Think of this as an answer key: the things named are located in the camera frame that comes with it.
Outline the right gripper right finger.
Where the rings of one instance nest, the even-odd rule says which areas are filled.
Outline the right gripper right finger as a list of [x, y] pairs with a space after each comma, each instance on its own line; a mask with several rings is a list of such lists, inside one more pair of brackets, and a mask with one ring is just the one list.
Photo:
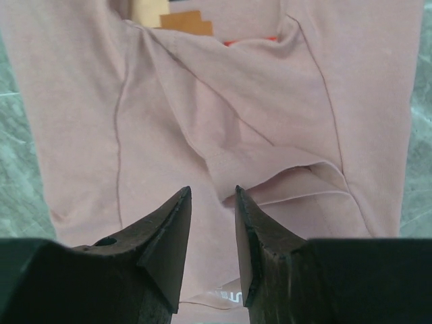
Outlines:
[[430, 323], [429, 239], [304, 240], [236, 188], [236, 241], [251, 323]]

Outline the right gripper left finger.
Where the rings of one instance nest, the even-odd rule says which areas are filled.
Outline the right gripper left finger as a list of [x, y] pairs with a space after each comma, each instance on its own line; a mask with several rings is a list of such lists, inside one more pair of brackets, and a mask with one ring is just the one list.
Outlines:
[[170, 323], [177, 313], [192, 214], [184, 187], [95, 244], [1, 240], [2, 323]]

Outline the pink t shirt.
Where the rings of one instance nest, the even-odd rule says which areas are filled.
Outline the pink t shirt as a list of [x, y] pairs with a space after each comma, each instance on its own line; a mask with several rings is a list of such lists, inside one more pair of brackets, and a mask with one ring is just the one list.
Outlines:
[[303, 238], [396, 237], [422, 1], [2, 1], [59, 240], [92, 244], [192, 189], [174, 323], [246, 323], [236, 186]]

